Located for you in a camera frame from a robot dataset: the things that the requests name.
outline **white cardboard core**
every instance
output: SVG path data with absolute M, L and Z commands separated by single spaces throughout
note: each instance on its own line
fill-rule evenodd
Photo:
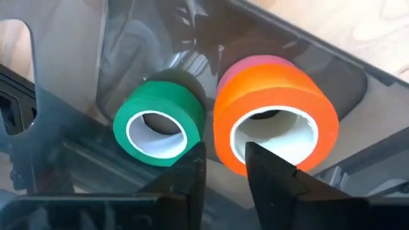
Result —
M 181 132 L 173 135 L 160 134 L 146 125 L 144 114 L 159 114 L 178 125 Z M 132 146 L 153 158 L 168 159 L 178 156 L 187 146 L 186 132 L 171 116 L 158 111 L 142 111 L 132 116 L 127 123 L 127 137 Z
M 250 119 L 266 111 L 280 112 L 267 119 Z M 248 112 L 236 121 L 230 132 L 230 148 L 243 164 L 246 142 L 255 142 L 287 162 L 298 165 L 314 151 L 317 141 L 315 120 L 306 112 L 281 105 Z

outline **masking tape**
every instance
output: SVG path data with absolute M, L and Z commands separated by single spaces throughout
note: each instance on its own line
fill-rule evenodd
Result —
M 217 94 L 220 90 L 238 73 L 241 71 L 256 65 L 267 64 L 267 63 L 277 63 L 288 66 L 294 66 L 293 63 L 285 60 L 284 58 L 273 56 L 273 55 L 253 55 L 246 57 L 234 65 L 230 66 L 220 78 L 219 84 L 217 85 Z
M 266 111 L 280 112 L 251 119 Z M 220 91 L 213 115 L 216 153 L 243 176 L 246 142 L 308 171 L 327 157 L 338 134 L 332 104 L 308 75 L 289 65 L 263 64 L 237 73 Z
M 160 134 L 145 124 L 144 114 L 158 114 L 177 124 L 180 132 Z M 117 142 L 134 158 L 155 166 L 171 166 L 201 141 L 205 111 L 186 88 L 151 81 L 139 86 L 121 106 L 113 129 Z

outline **green tape roll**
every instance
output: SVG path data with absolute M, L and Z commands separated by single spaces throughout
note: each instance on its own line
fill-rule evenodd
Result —
M 144 114 L 159 114 L 181 130 L 160 134 L 148 127 Z M 122 148 L 136 159 L 156 166 L 171 166 L 197 142 L 205 127 L 205 111 L 186 88 L 172 82 L 151 81 L 139 86 L 114 119 L 114 134 Z

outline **pink tape roll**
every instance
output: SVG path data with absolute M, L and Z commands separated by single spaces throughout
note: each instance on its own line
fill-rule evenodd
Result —
M 278 63 L 278 64 L 284 64 L 287 66 L 294 66 L 293 63 L 285 60 L 284 58 L 273 56 L 273 55 L 254 55 L 254 56 L 249 56 L 246 57 L 245 59 L 242 59 L 238 62 L 236 62 L 234 65 L 230 66 L 226 70 L 226 72 L 223 74 L 222 78 L 220 79 L 219 85 L 217 85 L 217 94 L 220 93 L 220 90 L 238 73 L 242 72 L 243 70 L 256 66 L 256 65 L 262 65 L 262 64 L 268 64 L 268 63 Z

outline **orange tape roll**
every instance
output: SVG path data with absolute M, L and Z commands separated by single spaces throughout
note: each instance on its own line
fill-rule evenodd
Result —
M 254 119 L 266 113 L 274 115 Z M 218 95 L 213 115 L 216 153 L 243 176 L 246 142 L 308 171 L 327 157 L 338 135 L 335 109 L 318 86 L 298 68 L 281 64 L 236 74 Z

